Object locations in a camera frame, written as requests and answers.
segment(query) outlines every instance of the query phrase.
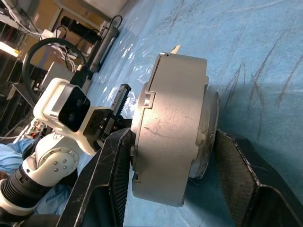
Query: blue fabric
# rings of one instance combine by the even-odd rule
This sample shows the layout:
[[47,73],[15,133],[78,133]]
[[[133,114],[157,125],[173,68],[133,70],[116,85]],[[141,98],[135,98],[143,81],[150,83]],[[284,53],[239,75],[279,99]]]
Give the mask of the blue fabric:
[[[34,140],[24,139],[17,143],[0,144],[0,171],[12,174],[22,164],[22,153]],[[35,214],[61,215],[71,193],[67,185],[53,187],[38,203]]]
[[[129,0],[121,15],[120,35],[89,88],[91,103],[110,106],[127,83],[123,116],[131,118],[157,55],[180,44],[179,54],[207,59],[219,128],[247,137],[303,203],[303,1]],[[90,158],[83,155],[78,170]],[[135,198],[130,183],[125,226],[232,226],[213,159],[195,183],[182,208]]]

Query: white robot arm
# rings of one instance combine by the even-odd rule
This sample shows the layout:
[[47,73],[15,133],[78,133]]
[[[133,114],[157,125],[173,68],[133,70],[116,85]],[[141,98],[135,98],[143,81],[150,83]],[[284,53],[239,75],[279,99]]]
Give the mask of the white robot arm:
[[78,86],[55,78],[34,108],[34,115],[53,132],[42,138],[9,179],[0,181],[0,214],[7,221],[27,219],[42,197],[78,166],[82,152],[89,155],[119,129],[130,87],[122,85],[110,108],[91,106]]

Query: plastic sheet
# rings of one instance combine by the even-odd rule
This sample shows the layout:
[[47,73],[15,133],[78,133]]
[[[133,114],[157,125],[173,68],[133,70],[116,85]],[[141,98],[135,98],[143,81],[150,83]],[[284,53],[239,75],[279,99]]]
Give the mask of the plastic sheet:
[[[122,14],[121,34],[93,77],[92,104],[110,106],[128,83],[123,116],[131,118],[157,55],[180,44],[179,54],[208,60],[221,97],[219,128],[247,137],[302,202],[303,2],[130,1]],[[213,159],[201,181],[188,182],[185,198],[184,207],[168,207],[133,197],[130,185],[125,226],[233,225]]]

